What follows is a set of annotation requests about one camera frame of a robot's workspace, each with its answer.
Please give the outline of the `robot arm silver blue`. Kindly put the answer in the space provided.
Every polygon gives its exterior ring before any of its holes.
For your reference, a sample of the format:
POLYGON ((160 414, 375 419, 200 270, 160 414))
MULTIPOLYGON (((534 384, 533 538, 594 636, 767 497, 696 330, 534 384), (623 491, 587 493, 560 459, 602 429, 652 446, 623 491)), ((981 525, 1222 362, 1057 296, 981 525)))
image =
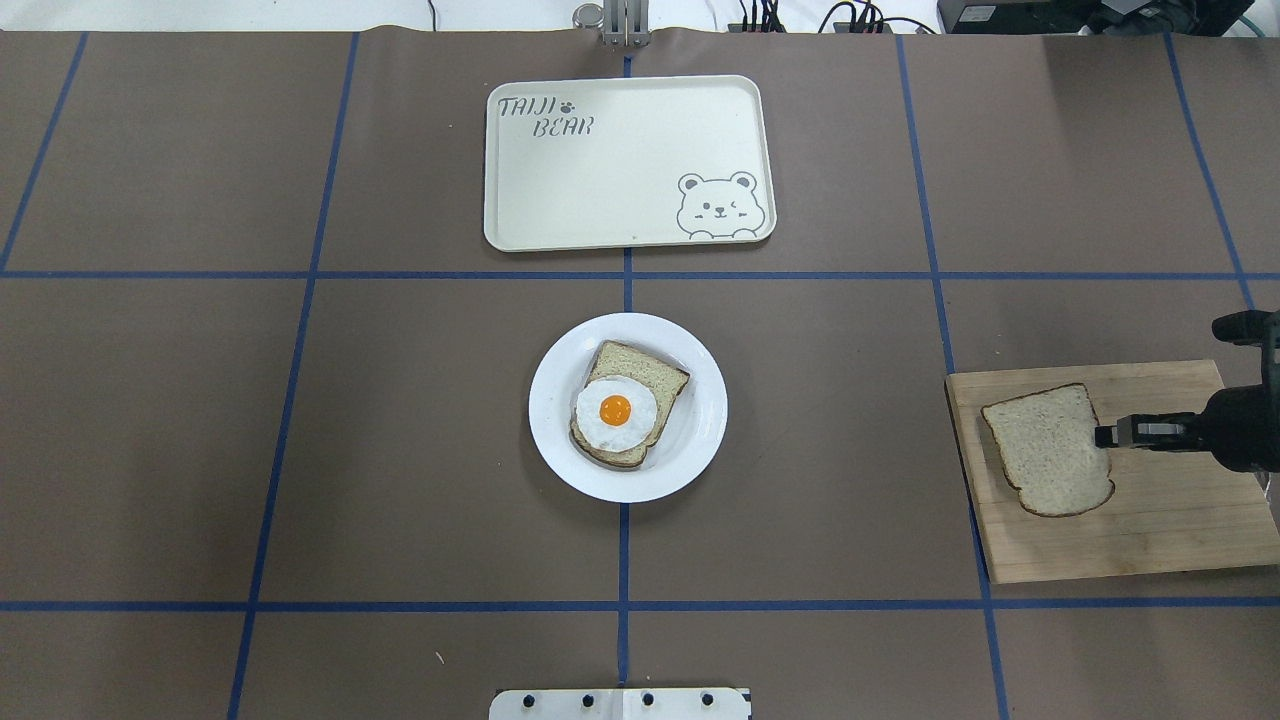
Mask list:
POLYGON ((1201 413, 1133 414, 1094 428, 1098 448, 1207 452, 1230 471, 1279 471, 1277 391, 1220 389, 1201 413))

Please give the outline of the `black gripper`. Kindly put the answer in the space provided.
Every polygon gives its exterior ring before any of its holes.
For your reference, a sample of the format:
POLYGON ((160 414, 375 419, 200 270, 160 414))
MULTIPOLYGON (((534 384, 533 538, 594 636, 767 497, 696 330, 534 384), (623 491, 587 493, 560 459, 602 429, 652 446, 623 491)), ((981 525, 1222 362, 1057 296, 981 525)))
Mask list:
POLYGON ((1196 413, 1135 414, 1130 420, 1094 428, 1098 448, 1147 448, 1156 452, 1204 452, 1196 413))

